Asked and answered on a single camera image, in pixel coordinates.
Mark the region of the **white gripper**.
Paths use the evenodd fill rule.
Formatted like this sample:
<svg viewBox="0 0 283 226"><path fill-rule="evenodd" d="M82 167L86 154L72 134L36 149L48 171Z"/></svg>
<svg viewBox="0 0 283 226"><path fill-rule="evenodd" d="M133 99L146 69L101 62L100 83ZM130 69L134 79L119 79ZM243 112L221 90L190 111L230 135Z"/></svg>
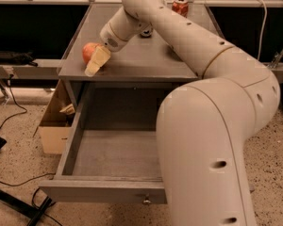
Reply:
<svg viewBox="0 0 283 226"><path fill-rule="evenodd" d="M92 54L91 60L87 63L85 74L94 76L100 68L110 59L110 51L118 52L128 43L128 31L124 25L108 22L100 32L100 39L105 46L98 46Z"/></svg>

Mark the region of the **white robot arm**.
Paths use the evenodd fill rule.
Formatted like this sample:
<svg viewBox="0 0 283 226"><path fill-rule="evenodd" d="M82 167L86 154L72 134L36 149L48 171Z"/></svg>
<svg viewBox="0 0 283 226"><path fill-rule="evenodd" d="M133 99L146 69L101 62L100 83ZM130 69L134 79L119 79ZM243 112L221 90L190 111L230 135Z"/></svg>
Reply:
<svg viewBox="0 0 283 226"><path fill-rule="evenodd" d="M165 0L122 0L100 32L103 43L94 49L86 75L95 75L147 26L199 78L173 90L158 111L158 157L173 226L257 226L243 145L277 111L275 75L167 8Z"/></svg>

